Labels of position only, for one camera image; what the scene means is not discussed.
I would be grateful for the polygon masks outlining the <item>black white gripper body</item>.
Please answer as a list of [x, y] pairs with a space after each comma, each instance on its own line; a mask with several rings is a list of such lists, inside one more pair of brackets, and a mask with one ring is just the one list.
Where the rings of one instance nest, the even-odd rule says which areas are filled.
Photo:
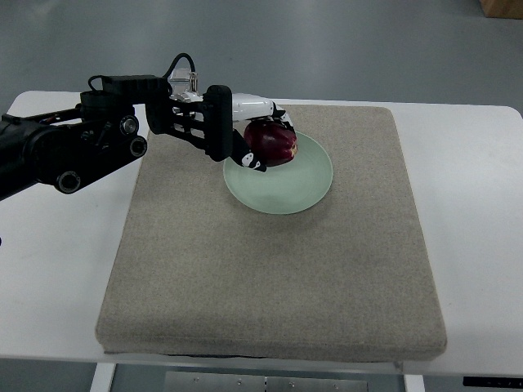
[[232, 154], [232, 92], [229, 87], [212, 85], [198, 93], [195, 71], [172, 71], [167, 91], [145, 105], [150, 130], [191, 143], [213, 160]]

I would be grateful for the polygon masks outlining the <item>white upper gripper finger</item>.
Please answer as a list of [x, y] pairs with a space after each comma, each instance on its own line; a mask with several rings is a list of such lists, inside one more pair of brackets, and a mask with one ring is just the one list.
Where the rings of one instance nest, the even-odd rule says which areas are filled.
[[294, 131], [294, 126], [287, 111], [273, 100], [262, 96], [245, 93], [232, 94], [232, 119], [234, 123], [268, 118], [284, 128]]

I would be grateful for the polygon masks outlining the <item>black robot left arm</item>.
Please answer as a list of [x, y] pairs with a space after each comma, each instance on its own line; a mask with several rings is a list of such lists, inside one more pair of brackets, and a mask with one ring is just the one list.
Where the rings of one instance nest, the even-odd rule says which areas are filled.
[[293, 123], [274, 101], [234, 94], [212, 85], [197, 92], [196, 73], [176, 69], [163, 77], [101, 76], [72, 109], [1, 117], [1, 197], [36, 184], [72, 194], [145, 155], [136, 105], [145, 106], [150, 130], [201, 149], [215, 162], [226, 158], [263, 172], [269, 163], [235, 129], [236, 122], [274, 123], [295, 136]]

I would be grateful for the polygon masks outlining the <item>black lower gripper finger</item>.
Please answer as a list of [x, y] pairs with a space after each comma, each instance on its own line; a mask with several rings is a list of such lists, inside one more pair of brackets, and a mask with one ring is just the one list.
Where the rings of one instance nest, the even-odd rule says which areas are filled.
[[242, 135], [234, 129], [232, 132], [232, 160], [241, 167], [246, 167], [258, 172], [265, 172], [266, 165], [252, 152]]

